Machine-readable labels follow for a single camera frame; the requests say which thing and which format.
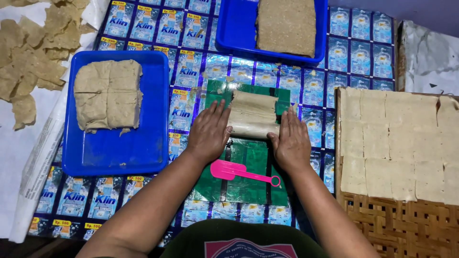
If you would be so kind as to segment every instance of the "plastic tablecloth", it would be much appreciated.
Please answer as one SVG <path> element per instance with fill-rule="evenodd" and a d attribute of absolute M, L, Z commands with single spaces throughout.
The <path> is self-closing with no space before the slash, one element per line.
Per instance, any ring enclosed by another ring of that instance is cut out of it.
<path fill-rule="evenodd" d="M 193 119 L 205 106 L 208 80 L 290 90 L 307 122 L 311 165 L 335 190 L 334 89 L 394 90 L 393 19 L 383 13 L 329 7 L 327 53 L 319 64 L 295 64 L 215 46 L 219 0 L 112 1 L 95 50 L 157 50 L 169 58 L 169 162 L 186 148 Z M 77 178 L 63 173 L 62 146 L 32 220 L 29 235 L 88 240 L 156 174 Z M 290 203 L 183 202 L 165 232 L 166 245 L 184 227 L 211 218 L 298 227 Z"/>

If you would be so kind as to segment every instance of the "forearm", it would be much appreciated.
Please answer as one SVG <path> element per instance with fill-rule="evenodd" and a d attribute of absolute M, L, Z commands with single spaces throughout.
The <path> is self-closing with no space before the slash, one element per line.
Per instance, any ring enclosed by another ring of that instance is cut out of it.
<path fill-rule="evenodd" d="M 78 258 L 145 257 L 161 239 L 204 166 L 184 151 L 97 230 Z"/>
<path fill-rule="evenodd" d="M 289 173 L 314 232 L 331 258 L 379 257 L 312 167 Z"/>

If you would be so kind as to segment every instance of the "green cutting mat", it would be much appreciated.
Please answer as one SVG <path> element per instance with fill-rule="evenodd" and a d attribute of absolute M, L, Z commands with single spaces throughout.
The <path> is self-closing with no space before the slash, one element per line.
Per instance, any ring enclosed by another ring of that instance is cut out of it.
<path fill-rule="evenodd" d="M 278 97 L 279 100 L 275 105 L 276 114 L 278 115 L 281 115 L 290 106 L 290 90 L 217 80 L 209 80 L 206 97 L 203 98 L 203 95 L 201 101 L 205 101 L 205 108 L 208 108 L 214 100 L 225 99 L 227 106 L 231 102 L 233 90 Z M 219 159 L 244 164 L 247 167 L 247 172 L 250 173 L 266 176 L 277 175 L 280 177 L 273 165 L 275 160 L 268 153 L 266 141 L 231 138 L 229 142 L 230 144 Z M 210 165 L 208 165 L 204 168 L 195 185 L 193 199 L 286 206 L 287 192 L 282 178 L 278 187 L 240 176 L 228 181 L 213 177 L 210 174 Z"/>

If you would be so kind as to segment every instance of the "hand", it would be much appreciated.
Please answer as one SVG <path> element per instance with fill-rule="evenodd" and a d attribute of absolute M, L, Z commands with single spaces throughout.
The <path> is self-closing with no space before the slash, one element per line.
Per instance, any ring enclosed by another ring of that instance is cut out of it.
<path fill-rule="evenodd" d="M 300 122 L 298 116 L 289 107 L 288 112 L 282 113 L 279 136 L 268 133 L 274 148 L 274 157 L 279 166 L 290 176 L 293 173 L 311 167 L 311 142 L 308 127 Z"/>
<path fill-rule="evenodd" d="M 188 146 L 184 152 L 190 153 L 198 162 L 207 164 L 217 159 L 230 138 L 232 126 L 228 124 L 231 106 L 224 111 L 225 100 L 212 102 L 209 108 L 204 109 L 195 119 L 190 129 Z"/>

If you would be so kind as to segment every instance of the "yellow price tag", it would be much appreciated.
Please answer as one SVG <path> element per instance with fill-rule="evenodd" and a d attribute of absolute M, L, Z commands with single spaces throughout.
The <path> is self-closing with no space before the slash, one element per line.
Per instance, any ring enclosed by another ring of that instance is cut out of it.
<path fill-rule="evenodd" d="M 142 182 L 144 180 L 143 176 L 128 176 L 128 180 Z"/>
<path fill-rule="evenodd" d="M 158 51 L 169 51 L 168 47 L 163 47 L 163 46 L 153 46 L 153 48 Z"/>
<path fill-rule="evenodd" d="M 146 6 L 137 6 L 137 9 L 143 10 L 143 11 L 152 11 L 150 7 L 146 7 Z"/>
<path fill-rule="evenodd" d="M 169 133 L 169 138 L 177 138 L 177 139 L 179 139 L 180 138 L 180 134 Z"/>
<path fill-rule="evenodd" d="M 162 13 L 177 13 L 177 11 L 176 10 L 165 10 L 165 9 L 163 9 Z"/>
<path fill-rule="evenodd" d="M 129 41 L 128 45 L 135 46 L 135 47 L 143 47 L 142 43 L 137 43 L 137 42 L 132 42 L 132 41 Z"/>
<path fill-rule="evenodd" d="M 98 230 L 100 227 L 102 226 L 102 224 L 96 224 L 96 223 L 85 223 L 84 224 L 84 228 L 85 229 L 95 229 L 95 230 Z"/>
<path fill-rule="evenodd" d="M 192 13 L 188 13 L 187 17 L 188 18 L 193 18 L 193 19 L 201 19 L 201 16 L 196 15 L 196 14 L 192 14 Z"/>
<path fill-rule="evenodd" d="M 121 2 L 121 1 L 112 1 L 112 5 L 125 6 L 126 3 L 125 2 Z"/>
<path fill-rule="evenodd" d="M 186 90 L 178 90 L 178 89 L 174 89 L 172 91 L 173 94 L 180 94 L 180 95 L 188 95 L 188 91 Z"/>
<path fill-rule="evenodd" d="M 70 226 L 72 223 L 68 220 L 55 219 L 53 220 L 53 226 Z"/>
<path fill-rule="evenodd" d="M 113 44 L 115 44 L 117 42 L 116 39 L 109 39 L 109 38 L 106 38 L 106 37 L 102 37 L 101 40 L 104 41 L 104 42 L 113 43 Z"/>
<path fill-rule="evenodd" d="M 180 50 L 180 54 L 194 55 L 195 52 L 194 52 L 194 51 L 190 51 L 190 50 L 183 50 L 183 49 L 181 49 L 181 50 Z"/>

